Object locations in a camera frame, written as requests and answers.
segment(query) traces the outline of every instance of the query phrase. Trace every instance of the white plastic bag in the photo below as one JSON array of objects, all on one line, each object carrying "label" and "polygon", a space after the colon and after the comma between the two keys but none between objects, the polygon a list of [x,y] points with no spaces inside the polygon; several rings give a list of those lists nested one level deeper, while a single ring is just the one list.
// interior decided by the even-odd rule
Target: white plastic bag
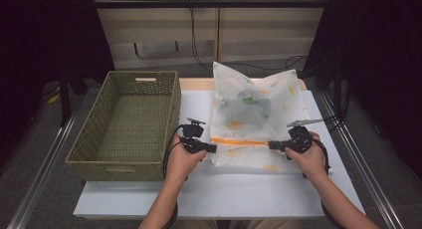
[{"label": "white plastic bag", "polygon": [[270,140],[290,139],[287,124],[308,118],[295,70],[253,81],[214,63],[215,99],[211,113],[214,165],[297,171]]}]

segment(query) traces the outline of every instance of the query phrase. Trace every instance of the human arm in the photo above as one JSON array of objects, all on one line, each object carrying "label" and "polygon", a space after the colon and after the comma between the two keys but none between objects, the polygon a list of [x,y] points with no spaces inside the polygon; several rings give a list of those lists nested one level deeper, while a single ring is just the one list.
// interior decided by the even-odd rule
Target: human arm
[{"label": "human arm", "polygon": [[[173,145],[179,141],[179,136],[176,135],[173,139]],[[181,143],[174,146],[168,158],[166,176],[161,190],[139,225],[139,229],[162,229],[167,224],[173,213],[177,196],[185,178],[195,169],[198,161],[203,159],[206,154],[205,150],[191,154],[186,151]]]},{"label": "human arm", "polygon": [[[319,140],[316,133],[310,132],[312,138]],[[312,147],[303,154],[286,148],[286,154],[294,160],[307,179],[313,184],[319,197],[329,212],[345,228],[378,228],[367,218],[341,190],[329,179],[323,167],[322,149],[313,142]]]}]

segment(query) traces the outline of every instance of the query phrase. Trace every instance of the person's left arm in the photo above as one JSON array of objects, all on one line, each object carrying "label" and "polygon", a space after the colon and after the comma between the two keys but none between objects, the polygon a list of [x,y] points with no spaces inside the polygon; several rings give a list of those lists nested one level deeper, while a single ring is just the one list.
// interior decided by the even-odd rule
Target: person's left arm
[{"label": "person's left arm", "polygon": [[[173,145],[180,141],[179,136],[173,139]],[[195,169],[198,161],[207,155],[205,150],[191,154],[179,143],[171,150],[167,163],[167,174],[161,190],[154,203],[139,225],[142,228],[162,229],[173,213],[176,199],[183,186],[185,178]]]}]

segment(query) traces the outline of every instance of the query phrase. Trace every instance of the white table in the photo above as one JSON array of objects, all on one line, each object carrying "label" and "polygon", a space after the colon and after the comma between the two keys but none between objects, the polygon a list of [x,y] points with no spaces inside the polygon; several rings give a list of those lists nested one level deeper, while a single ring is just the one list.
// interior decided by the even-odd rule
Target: white table
[{"label": "white table", "polygon": [[[310,117],[321,118],[312,93],[303,91],[303,96]],[[181,122],[187,123],[187,116],[209,122],[212,99],[212,91],[183,91]],[[209,139],[206,126],[203,141]],[[328,151],[333,168],[330,178],[364,212],[325,124],[319,122],[313,127]],[[161,185],[162,182],[88,181],[74,215],[88,219],[140,219],[147,213]],[[209,158],[189,175],[177,201],[180,219],[323,216],[317,192],[301,173],[215,167]]]}]

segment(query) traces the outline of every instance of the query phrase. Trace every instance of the woven basket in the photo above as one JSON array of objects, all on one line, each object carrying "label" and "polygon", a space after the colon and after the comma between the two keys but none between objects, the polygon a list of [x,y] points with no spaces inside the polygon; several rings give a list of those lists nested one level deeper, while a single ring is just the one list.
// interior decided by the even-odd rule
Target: woven basket
[{"label": "woven basket", "polygon": [[109,72],[66,163],[89,181],[163,180],[180,101],[177,72]]}]

